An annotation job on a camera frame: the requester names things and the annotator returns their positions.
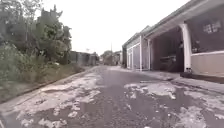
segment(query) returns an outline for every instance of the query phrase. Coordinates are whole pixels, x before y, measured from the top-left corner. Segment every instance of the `white house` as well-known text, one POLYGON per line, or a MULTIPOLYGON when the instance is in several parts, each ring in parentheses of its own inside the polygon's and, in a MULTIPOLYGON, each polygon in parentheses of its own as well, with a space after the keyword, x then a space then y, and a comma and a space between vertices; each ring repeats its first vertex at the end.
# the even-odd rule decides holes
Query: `white house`
POLYGON ((123 51, 127 50, 127 67, 163 70, 167 66, 163 62, 172 58, 180 62, 170 64, 178 69, 177 72, 223 78, 223 13, 224 0, 189 1, 150 29, 135 34, 123 45, 123 51))

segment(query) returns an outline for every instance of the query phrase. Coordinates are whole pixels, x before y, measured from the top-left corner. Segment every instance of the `house wall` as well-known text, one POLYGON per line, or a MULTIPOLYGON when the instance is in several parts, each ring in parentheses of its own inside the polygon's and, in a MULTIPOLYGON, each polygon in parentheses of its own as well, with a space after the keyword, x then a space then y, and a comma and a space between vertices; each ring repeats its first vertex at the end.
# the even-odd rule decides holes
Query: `house wall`
POLYGON ((127 68, 127 48, 126 47, 122 47, 122 66, 124 68, 127 68))
POLYGON ((147 40, 142 40, 142 69, 149 69, 149 49, 147 40))
POLYGON ((190 19, 193 74, 224 77, 224 5, 190 19))
POLYGON ((140 44, 133 48, 134 69, 140 69, 140 44))
POLYGON ((197 75, 224 77, 223 58, 224 52, 192 55, 192 71, 197 75))
POLYGON ((127 64, 129 69, 140 69, 140 37, 127 45, 127 64))

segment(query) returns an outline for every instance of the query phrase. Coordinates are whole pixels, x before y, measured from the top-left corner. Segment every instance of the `concrete wall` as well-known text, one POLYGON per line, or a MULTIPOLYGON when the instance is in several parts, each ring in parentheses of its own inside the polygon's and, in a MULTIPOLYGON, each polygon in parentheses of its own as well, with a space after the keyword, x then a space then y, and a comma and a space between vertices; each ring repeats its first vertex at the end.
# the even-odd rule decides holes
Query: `concrete wall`
POLYGON ((224 77, 224 51, 202 53, 191 56, 191 67, 194 74, 224 77))
POLYGON ((127 45, 127 65, 130 69, 140 69, 140 37, 127 45))
POLYGON ((133 48, 134 69, 140 69, 140 44, 133 48))
POLYGON ((147 40, 142 40, 142 69, 149 69, 149 49, 147 40))

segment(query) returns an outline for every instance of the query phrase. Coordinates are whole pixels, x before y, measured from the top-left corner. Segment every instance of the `roof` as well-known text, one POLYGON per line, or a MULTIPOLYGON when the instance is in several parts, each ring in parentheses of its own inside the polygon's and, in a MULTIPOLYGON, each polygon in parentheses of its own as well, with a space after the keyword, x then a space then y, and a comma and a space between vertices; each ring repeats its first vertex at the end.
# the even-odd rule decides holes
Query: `roof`
POLYGON ((144 29, 142 29, 140 32, 135 33, 124 45, 123 47, 127 46, 128 44, 130 44, 133 40, 135 40, 136 38, 138 38, 139 36, 141 36, 142 34, 145 34, 147 31, 150 30, 150 26, 146 26, 144 29))
POLYGON ((146 33, 147 35, 150 35, 153 33, 153 31, 155 31, 159 26, 167 23, 168 21, 170 21, 172 18, 180 15, 181 13, 189 10, 190 8, 198 5, 199 3, 203 2, 205 0, 190 0, 188 3, 186 3, 185 5, 181 6, 179 9, 177 9, 176 11, 174 11, 173 13, 171 13, 170 15, 168 15, 167 17, 165 17, 164 19, 162 19, 161 21, 159 21, 157 24, 155 24, 153 27, 151 27, 150 30, 147 30, 146 33))
POLYGON ((136 33, 133 35, 124 45, 123 47, 127 46, 131 41, 139 37, 140 35, 144 34, 144 36, 148 36, 150 34, 153 34, 153 32, 161 25, 169 22, 171 19, 175 18, 178 15, 181 15, 183 12, 191 9, 192 7, 195 7, 196 5, 200 4, 201 2, 206 0, 190 0, 185 5, 181 6, 179 9, 168 15, 167 17, 163 18, 161 21, 159 21, 157 24, 155 24, 152 27, 146 26, 141 32, 136 33))

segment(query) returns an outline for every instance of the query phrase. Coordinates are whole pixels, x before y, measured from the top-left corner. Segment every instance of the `building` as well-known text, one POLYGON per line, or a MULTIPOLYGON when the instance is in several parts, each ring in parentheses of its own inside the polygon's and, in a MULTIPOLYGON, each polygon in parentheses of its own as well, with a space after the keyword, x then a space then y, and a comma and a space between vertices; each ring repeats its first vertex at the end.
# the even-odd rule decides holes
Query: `building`
POLYGON ((146 26, 141 32, 133 35, 123 45, 122 58, 127 68, 133 70, 150 69, 148 42, 143 38, 149 28, 149 26, 146 26))
POLYGON ((94 66, 99 63, 99 56, 96 53, 70 52, 70 60, 81 66, 94 66))
POLYGON ((130 69, 224 77, 223 13, 223 0, 191 0, 129 39, 123 45, 123 54, 127 54, 123 63, 130 69))

